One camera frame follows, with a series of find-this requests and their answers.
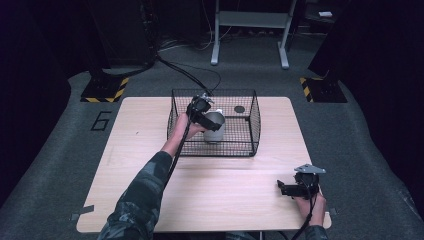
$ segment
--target black wire cage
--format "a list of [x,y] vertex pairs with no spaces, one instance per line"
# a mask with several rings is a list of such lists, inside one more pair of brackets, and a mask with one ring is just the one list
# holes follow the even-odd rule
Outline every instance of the black wire cage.
[[[174,129],[178,115],[185,113],[198,89],[173,89],[167,136]],[[261,135],[261,116],[256,91],[252,89],[216,89],[210,97],[214,103],[209,111],[221,109],[225,117],[224,136],[218,142],[206,142],[203,133],[186,140],[180,156],[252,157]]]

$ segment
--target hand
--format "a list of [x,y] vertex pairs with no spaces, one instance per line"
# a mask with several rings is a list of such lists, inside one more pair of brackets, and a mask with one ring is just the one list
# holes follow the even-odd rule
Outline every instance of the hand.
[[[306,217],[309,214],[310,211],[310,200],[305,200],[302,197],[294,197],[294,200],[296,200],[297,206],[299,207],[300,215],[306,219]],[[318,225],[322,226],[324,224],[324,217],[325,217],[325,206],[327,203],[327,200],[322,196],[321,193],[317,193],[315,197],[312,198],[312,203],[315,201],[314,209],[312,210],[312,218],[311,221],[309,221],[309,225]]]
[[[187,122],[189,121],[187,114],[183,113],[178,116],[177,122],[175,124],[174,130],[172,131],[171,136],[163,145],[161,151],[167,152],[171,157],[174,157],[178,146],[180,145],[181,140],[183,140],[184,132],[187,127]],[[202,127],[199,124],[190,124],[189,131],[185,140],[190,139],[196,133],[201,131],[206,131],[207,129]]]
[[[175,128],[170,138],[176,138],[179,140],[183,139],[184,131],[187,126],[187,121],[189,121],[187,114],[180,114],[178,116],[177,123],[175,124]],[[196,133],[206,130],[207,129],[202,127],[200,124],[191,123],[186,140],[192,138]]]

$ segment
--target wooden table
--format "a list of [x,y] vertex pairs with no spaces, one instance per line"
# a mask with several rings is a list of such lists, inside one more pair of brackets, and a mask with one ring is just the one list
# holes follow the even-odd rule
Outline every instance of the wooden table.
[[[251,158],[180,157],[165,189],[156,232],[299,229],[297,205],[277,179],[295,184],[294,168],[311,163],[285,97],[258,97],[259,148]],[[84,206],[79,232],[100,232],[131,180],[163,146],[171,99],[125,98]],[[331,225],[326,214],[324,227]]]

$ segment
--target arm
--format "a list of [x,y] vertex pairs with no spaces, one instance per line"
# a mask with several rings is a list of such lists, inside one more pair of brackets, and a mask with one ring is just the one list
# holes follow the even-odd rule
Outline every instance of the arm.
[[[297,206],[299,207],[300,215],[306,219],[310,211],[310,202],[301,197],[295,197]],[[309,226],[305,229],[307,240],[328,239],[327,233],[323,227],[325,217],[326,199],[321,193],[317,193],[312,199],[315,201],[314,209],[312,210],[312,218],[309,221]]]
[[[98,239],[152,239],[159,220],[160,205],[168,171],[187,126],[186,114],[179,116],[173,133],[146,165],[138,172],[119,198]],[[191,124],[187,139],[205,129]]]

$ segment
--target white mug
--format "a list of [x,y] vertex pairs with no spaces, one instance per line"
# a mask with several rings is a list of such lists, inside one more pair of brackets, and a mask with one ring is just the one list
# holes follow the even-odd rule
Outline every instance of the white mug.
[[217,143],[219,141],[222,141],[222,139],[224,138],[225,131],[225,117],[222,113],[222,110],[217,109],[216,111],[207,112],[205,114],[205,117],[214,123],[222,125],[221,128],[219,130],[216,130],[215,132],[212,130],[205,131],[205,133],[203,134],[205,141],[208,143]]

